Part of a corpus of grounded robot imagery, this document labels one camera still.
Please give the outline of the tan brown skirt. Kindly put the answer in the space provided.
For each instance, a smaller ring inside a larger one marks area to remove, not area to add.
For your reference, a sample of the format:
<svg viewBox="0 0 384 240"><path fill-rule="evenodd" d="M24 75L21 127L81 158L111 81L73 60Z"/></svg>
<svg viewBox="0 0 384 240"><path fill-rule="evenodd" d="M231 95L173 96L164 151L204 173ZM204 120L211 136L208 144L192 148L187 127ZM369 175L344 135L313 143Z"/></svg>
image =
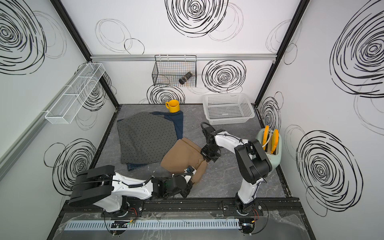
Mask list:
<svg viewBox="0 0 384 240"><path fill-rule="evenodd" d="M196 170L192 177L193 183L198 183L207 169L207 161L201 154L201 148L187 138L177 140L175 145L166 153L161 161L161 167L172 174L181 174L189 166Z"/></svg>

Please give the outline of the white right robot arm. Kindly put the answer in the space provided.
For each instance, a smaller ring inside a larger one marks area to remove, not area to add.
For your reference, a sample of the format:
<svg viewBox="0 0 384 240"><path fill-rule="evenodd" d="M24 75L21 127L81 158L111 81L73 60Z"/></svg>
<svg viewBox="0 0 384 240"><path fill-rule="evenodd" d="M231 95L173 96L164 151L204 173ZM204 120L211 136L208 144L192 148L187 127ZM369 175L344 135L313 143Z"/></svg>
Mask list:
<svg viewBox="0 0 384 240"><path fill-rule="evenodd" d="M252 211L256 195L262 182L273 170L261 143L258 140L244 140L226 131L204 133L206 145L201 154L207 161L215 162L221 156L221 149L234 153L240 174L243 178L240 189L235 196L237 212L245 216Z"/></svg>

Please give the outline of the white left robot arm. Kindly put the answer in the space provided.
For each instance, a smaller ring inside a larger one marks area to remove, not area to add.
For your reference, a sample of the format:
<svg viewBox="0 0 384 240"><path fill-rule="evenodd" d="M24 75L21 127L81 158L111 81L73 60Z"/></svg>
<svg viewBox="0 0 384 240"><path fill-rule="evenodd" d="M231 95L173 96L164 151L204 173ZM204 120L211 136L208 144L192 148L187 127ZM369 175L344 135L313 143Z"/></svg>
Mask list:
<svg viewBox="0 0 384 240"><path fill-rule="evenodd" d="M139 200L167 199L175 195L187 197L192 186L192 177L197 171L188 166L183 173L171 177L138 180L115 172L115 167L107 165L79 173L73 185L69 200L71 207L95 205L108 213L120 211L123 198Z"/></svg>

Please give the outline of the white plastic basket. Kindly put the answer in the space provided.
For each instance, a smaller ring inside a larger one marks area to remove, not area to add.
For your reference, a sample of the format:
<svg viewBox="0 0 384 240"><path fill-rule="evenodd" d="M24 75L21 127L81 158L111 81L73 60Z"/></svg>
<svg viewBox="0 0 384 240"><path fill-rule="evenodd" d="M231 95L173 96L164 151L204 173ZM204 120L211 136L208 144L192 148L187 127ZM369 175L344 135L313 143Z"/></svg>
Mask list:
<svg viewBox="0 0 384 240"><path fill-rule="evenodd" d="M255 117L246 94L212 94L202 98L206 119L211 125L240 124Z"/></svg>

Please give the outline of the yellow toast slice left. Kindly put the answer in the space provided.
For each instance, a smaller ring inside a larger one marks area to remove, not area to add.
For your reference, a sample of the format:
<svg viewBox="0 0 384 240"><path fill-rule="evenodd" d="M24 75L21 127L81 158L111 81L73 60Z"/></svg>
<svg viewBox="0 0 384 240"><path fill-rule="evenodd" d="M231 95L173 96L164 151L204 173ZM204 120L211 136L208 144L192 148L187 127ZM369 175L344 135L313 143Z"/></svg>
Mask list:
<svg viewBox="0 0 384 240"><path fill-rule="evenodd" d="M269 134L270 134L270 127L266 126L264 130L264 135L263 135L263 145L262 145L263 148L265 148L265 146L269 142Z"/></svg>

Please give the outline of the yellow toast slice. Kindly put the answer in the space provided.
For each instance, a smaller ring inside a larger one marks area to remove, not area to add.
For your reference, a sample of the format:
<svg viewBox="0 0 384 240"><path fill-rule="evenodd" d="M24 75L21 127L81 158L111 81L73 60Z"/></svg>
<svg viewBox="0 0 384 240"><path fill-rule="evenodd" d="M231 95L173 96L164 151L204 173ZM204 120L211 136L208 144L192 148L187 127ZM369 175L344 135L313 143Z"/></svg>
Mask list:
<svg viewBox="0 0 384 240"><path fill-rule="evenodd" d="M262 145L263 148L265 148L265 146L269 142L269 134L270 134L270 127L266 126L264 130L264 135L263 135L263 145Z"/></svg>
<svg viewBox="0 0 384 240"><path fill-rule="evenodd" d="M279 130L275 129L271 138L271 154L274 154L279 143Z"/></svg>

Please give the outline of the yellow mug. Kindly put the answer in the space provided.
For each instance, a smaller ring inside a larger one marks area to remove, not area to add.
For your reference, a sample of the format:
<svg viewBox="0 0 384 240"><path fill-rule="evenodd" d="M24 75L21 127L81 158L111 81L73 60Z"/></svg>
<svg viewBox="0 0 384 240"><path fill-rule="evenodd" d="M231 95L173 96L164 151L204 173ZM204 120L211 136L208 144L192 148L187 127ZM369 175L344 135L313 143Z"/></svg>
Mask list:
<svg viewBox="0 0 384 240"><path fill-rule="evenodd" d="M180 103L178 100L171 100L166 102L166 108L170 113L177 113L180 111Z"/></svg>

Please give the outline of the mint green toaster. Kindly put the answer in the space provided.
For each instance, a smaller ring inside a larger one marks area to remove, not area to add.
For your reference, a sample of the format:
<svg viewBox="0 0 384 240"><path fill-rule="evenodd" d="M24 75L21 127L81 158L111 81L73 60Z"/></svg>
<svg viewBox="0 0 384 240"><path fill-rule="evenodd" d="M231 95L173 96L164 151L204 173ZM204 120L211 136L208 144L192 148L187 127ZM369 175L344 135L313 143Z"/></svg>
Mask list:
<svg viewBox="0 0 384 240"><path fill-rule="evenodd" d="M257 134L257 140L260 143L263 142L264 131L265 131L265 128L259 130L259 132ZM282 145L283 145L283 138L282 138L281 135L279 135L279 142L277 144L277 147L276 147L275 151L272 154L271 154L270 143L268 143L267 146L266 146L266 154L267 154L267 157L270 160L270 163L272 165L273 170L275 170L280 165L280 163L281 163L281 159L282 159Z"/></svg>

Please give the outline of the yellow toast slice right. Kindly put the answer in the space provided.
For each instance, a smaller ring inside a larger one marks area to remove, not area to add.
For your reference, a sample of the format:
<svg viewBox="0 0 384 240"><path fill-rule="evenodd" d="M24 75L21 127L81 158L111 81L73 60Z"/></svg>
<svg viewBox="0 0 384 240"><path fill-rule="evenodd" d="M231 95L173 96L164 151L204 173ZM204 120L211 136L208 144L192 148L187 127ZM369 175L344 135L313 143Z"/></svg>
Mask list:
<svg viewBox="0 0 384 240"><path fill-rule="evenodd" d="M279 143L279 130L275 129L271 138L271 154L274 154Z"/></svg>

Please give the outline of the dark cylindrical bottle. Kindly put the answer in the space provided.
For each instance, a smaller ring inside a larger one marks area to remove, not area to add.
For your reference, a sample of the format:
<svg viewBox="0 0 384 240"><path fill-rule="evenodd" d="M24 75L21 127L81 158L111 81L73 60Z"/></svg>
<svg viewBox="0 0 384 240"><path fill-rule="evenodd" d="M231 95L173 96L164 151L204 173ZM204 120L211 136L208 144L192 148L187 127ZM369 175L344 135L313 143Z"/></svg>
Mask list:
<svg viewBox="0 0 384 240"><path fill-rule="evenodd" d="M193 76L192 72L187 72L185 75L179 78L179 83L181 85L184 85L192 76Z"/></svg>

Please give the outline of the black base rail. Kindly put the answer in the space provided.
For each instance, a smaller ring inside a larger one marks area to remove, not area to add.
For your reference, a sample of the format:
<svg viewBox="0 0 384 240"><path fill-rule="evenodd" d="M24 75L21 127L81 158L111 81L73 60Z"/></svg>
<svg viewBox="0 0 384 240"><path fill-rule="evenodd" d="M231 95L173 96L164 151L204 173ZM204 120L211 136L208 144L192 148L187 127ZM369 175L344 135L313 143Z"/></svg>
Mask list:
<svg viewBox="0 0 384 240"><path fill-rule="evenodd" d="M123 201L123 209L115 213L107 213L107 217L128 219L143 217L150 213L187 213L212 212L225 217L263 216L272 211L298 211L303 213L303 207L298 198L258 198L251 203L250 209L241 213L237 209L234 198L187 198L167 199L159 201L138 200L128 198Z"/></svg>

